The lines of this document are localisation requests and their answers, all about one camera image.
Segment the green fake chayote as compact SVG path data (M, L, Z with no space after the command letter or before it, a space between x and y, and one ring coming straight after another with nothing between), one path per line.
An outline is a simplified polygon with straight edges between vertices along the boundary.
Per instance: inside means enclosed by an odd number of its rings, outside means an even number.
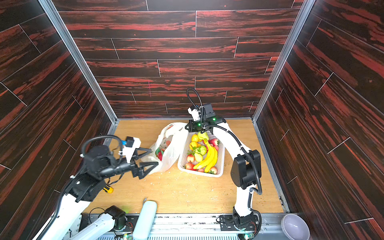
M198 138L199 138L200 142L209 140L209 136L208 136L207 132L204 132L204 133L198 132Z

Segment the red fake dragon fruit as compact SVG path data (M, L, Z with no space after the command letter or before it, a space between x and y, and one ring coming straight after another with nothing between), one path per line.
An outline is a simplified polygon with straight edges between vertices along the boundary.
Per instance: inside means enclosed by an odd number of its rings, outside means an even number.
M163 159L163 154L164 154L164 152L165 152L165 148L162 148L162 147L159 147L159 148L155 151L155 155L156 155L156 157L157 157L160 161L162 161L162 159Z

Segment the white fruit-print plastic bag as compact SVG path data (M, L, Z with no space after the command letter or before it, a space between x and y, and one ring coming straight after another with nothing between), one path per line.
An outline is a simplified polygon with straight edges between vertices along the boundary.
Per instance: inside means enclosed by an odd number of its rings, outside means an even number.
M159 165L152 170L149 175L157 172L166 172L180 157L185 148L185 143L189 132L185 129L187 123L171 123L164 127L158 136L157 141L150 147L152 152L142 158L143 162L158 162ZM165 148L163 159L160 161L155 151Z

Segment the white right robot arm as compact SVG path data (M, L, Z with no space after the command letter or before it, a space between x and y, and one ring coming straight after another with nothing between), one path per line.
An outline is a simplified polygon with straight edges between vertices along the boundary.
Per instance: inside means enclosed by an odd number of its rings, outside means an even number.
M232 132L227 121L213 112L211 104L188 108L192 120L185 129L190 133L210 132L219 139L233 159L231 179L237 187L236 203L233 207L231 223L238 230L245 230L255 223L255 230L261 227L261 214L252 207L253 195L263 193L261 185L261 155L243 144Z

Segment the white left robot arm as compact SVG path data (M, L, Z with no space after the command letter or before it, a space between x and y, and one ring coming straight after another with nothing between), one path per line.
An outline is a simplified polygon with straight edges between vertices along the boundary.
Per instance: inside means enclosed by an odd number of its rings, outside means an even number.
M95 146L87 150L87 146L93 142L93 139L86 141L81 146L83 165L64 186L55 211L34 236L34 239L61 240L99 192L111 186L106 179L116 175L122 177L127 172L131 172L133 177L143 179L156 168L158 162L136 163L137 160L152 153L152 150L142 148L135 141L135 138L131 141L118 140L120 150L118 159L106 145Z

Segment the pink fake peach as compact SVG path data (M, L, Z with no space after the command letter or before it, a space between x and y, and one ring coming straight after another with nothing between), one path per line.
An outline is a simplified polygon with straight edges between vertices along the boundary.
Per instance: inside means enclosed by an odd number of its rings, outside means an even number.
M211 140L209 140L209 143L212 145L212 146L218 146L219 144L220 144L220 141L217 139L217 138L215 138L215 139L211 139Z

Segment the yellow fake banana bunch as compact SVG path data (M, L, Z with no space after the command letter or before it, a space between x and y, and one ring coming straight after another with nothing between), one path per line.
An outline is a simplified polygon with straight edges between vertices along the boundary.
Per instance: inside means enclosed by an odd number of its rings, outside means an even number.
M218 160L218 151L207 140L204 140L206 147L208 147L207 156L193 167L194 170L204 169L205 173L208 173L212 167L216 165Z

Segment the red fake apple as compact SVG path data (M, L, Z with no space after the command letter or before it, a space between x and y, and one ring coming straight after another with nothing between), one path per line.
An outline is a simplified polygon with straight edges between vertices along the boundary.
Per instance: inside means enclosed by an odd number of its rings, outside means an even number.
M188 163L193 163L195 161L195 156L193 154L189 154L187 156L187 162Z

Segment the yellow black screwdriver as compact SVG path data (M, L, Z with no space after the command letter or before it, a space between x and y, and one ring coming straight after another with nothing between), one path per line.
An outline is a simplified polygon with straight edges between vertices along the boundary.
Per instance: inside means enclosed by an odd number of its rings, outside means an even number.
M114 188L112 188L111 186L105 186L103 188L103 190L108 193L108 194L112 194L114 192Z

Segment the white plastic perforated basket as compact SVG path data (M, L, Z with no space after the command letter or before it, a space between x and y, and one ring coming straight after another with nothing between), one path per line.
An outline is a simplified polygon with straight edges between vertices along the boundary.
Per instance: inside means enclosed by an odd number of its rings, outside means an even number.
M207 132L207 134L209 136L209 140L216 138L213 134L209 132ZM204 142L199 141L198 133L189 133L185 143L184 151L180 155L178 160L179 170L186 173L195 174L198 176L205 176L205 177L211 177L211 178L221 177L224 172L225 147L220 142L220 144L218 146L215 146L215 148L218 151L218 160L216 162L216 165L212 167L208 173L204 172L205 168L194 170L193 167L197 165L199 162L201 162L207 156L209 149L208 147L206 147ZM187 162L187 156L189 154L193 154L195 156L195 161L193 163Z

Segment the pale green cylinder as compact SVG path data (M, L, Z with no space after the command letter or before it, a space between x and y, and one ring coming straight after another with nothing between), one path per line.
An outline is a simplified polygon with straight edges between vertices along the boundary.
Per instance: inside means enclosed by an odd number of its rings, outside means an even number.
M133 231L134 240L147 240L157 212L157 203L154 201L146 201L139 214L138 221Z

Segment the white bowl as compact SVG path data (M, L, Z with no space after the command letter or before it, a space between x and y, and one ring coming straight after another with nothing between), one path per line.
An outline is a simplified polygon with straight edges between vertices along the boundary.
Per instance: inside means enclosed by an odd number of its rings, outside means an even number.
M281 220L282 231L290 240L309 240L310 229L298 215L287 214Z

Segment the metal base rail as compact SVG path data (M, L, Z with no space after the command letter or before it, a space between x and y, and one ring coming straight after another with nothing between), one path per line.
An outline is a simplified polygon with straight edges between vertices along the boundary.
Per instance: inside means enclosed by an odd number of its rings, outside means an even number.
M264 214L262 227L254 236L252 222L238 230L231 222L231 214L157 214L149 240L285 240L281 227L284 214Z

